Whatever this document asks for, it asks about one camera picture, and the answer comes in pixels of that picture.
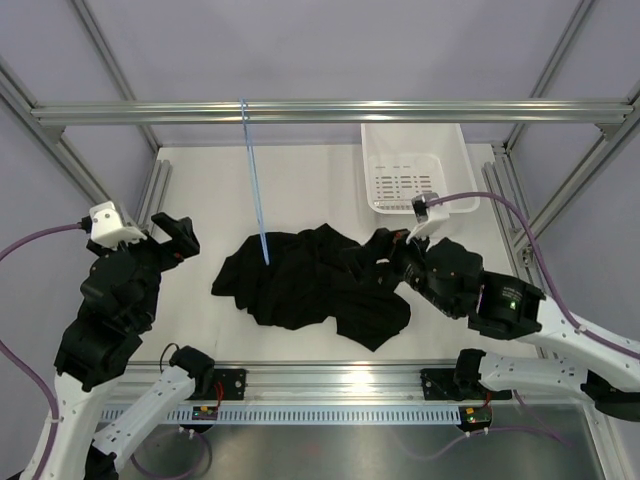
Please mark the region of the black shirt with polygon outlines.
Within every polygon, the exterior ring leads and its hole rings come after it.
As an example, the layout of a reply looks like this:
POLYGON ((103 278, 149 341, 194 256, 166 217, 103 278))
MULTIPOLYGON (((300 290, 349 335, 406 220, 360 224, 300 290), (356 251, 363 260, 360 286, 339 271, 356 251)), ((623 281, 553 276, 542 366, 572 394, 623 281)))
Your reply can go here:
POLYGON ((325 223, 298 233, 268 232, 265 259, 259 235, 228 256, 211 294, 231 297, 261 326, 287 330, 336 319, 336 333, 371 352, 406 328, 409 303, 378 265, 358 281, 348 251, 362 245, 325 223))

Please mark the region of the light blue wire hanger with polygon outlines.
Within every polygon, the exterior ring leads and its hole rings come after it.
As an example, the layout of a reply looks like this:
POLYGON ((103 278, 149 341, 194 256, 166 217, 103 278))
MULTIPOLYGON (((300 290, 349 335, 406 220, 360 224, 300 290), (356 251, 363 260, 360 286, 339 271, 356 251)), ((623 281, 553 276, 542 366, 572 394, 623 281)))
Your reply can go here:
POLYGON ((249 177, 252 187, 252 196, 253 196, 253 204, 256 215, 256 221, 259 228, 259 240, 261 251, 263 255, 263 260, 266 266, 271 264, 269 247, 267 243, 266 230, 264 225, 264 214, 262 208, 261 194, 260 194, 260 186, 258 180, 258 172, 254 151, 254 143, 251 135, 250 129, 250 117, 248 111, 248 103, 244 98, 239 99, 240 111, 241 111, 241 122, 245 140, 245 147, 247 151, 247 160, 248 160, 248 168, 249 168, 249 177))

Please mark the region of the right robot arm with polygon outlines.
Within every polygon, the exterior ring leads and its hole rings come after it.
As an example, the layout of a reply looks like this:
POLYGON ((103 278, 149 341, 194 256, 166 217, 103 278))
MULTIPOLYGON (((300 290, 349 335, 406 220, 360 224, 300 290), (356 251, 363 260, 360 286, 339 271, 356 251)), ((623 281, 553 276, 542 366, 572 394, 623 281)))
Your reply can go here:
POLYGON ((507 390, 565 395, 610 417, 639 419, 639 344, 587 321, 571 322, 558 301, 514 276, 490 272, 481 255, 448 238, 436 244, 380 228, 340 252, 357 282, 408 285, 446 317, 499 341, 542 347, 556 358, 514 358, 468 348, 450 379, 428 383, 457 401, 507 390))

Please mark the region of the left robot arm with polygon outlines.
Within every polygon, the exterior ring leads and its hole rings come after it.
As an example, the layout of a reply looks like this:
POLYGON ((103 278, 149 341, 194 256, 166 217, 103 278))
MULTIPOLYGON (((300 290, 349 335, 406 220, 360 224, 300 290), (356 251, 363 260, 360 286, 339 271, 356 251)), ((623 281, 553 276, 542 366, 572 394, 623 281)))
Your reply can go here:
POLYGON ((76 319, 62 335, 50 413, 20 478, 116 479, 172 410, 213 391, 214 360, 185 346, 130 408, 108 426, 98 426, 143 334, 152 328, 162 274, 200 252, 190 218, 161 212, 152 221, 167 241, 124 221, 109 203, 92 208, 81 221, 97 259, 80 287, 76 319))

